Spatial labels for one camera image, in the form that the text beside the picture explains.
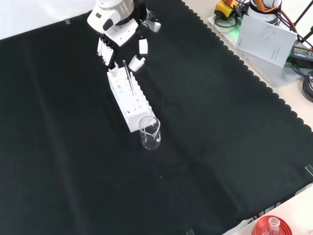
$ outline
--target black tablecloth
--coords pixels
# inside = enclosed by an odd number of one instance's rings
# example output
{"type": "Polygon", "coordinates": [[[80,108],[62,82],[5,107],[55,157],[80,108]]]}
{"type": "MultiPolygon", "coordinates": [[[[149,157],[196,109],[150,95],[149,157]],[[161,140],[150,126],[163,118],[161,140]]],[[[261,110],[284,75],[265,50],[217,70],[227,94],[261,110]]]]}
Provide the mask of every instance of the black tablecloth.
{"type": "Polygon", "coordinates": [[[218,235],[310,182],[310,128],[181,1],[148,6],[163,27],[136,79],[156,151],[129,133],[87,15],[0,41],[1,234],[218,235]]]}

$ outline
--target white booklet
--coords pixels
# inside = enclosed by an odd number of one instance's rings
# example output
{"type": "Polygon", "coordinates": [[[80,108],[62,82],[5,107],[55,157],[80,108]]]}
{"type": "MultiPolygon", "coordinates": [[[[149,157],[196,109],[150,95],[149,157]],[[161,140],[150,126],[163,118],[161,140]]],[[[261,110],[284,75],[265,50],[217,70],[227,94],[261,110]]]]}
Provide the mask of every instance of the white booklet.
{"type": "Polygon", "coordinates": [[[283,67],[296,35],[287,29],[245,15],[236,47],[283,67]]]}

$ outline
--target red object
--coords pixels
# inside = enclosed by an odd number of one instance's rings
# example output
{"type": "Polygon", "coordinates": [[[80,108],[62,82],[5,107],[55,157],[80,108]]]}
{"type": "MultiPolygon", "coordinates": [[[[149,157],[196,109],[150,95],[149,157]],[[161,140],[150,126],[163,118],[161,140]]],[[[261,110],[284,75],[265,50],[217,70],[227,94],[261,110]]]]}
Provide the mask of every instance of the red object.
{"type": "Polygon", "coordinates": [[[280,220],[280,228],[284,232],[284,235],[292,235],[292,231],[291,231],[290,227],[288,226],[288,224],[283,219],[281,219],[277,216],[274,216],[274,215],[267,215],[267,216],[261,217],[258,220],[258,222],[255,224],[251,235],[263,235],[262,230],[265,226],[268,225],[268,220],[271,217],[276,217],[280,220]]]}

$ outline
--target white test tube rack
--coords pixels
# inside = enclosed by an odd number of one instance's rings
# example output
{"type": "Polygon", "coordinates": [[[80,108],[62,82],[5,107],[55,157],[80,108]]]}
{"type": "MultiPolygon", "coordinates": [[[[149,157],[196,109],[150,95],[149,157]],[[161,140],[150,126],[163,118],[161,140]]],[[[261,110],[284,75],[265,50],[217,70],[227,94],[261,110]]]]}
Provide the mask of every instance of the white test tube rack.
{"type": "Polygon", "coordinates": [[[116,72],[108,72],[108,79],[116,102],[124,116],[130,132],[139,130],[139,122],[147,117],[155,117],[146,96],[143,94],[133,73],[131,80],[134,92],[130,86],[125,68],[119,68],[116,72]]]}

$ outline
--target orange device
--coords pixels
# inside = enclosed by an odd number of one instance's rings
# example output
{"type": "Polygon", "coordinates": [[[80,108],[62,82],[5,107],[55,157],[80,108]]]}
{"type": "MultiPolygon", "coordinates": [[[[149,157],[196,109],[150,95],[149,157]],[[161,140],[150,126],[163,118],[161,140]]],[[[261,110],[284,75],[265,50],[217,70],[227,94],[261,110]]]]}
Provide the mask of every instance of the orange device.
{"type": "MultiPolygon", "coordinates": [[[[239,2],[235,0],[225,0],[225,2],[231,7],[233,7],[233,5],[238,6],[239,4],[239,2]]],[[[234,14],[234,10],[226,5],[223,0],[219,0],[219,2],[216,4],[214,14],[222,20],[227,21],[234,14]]]]}

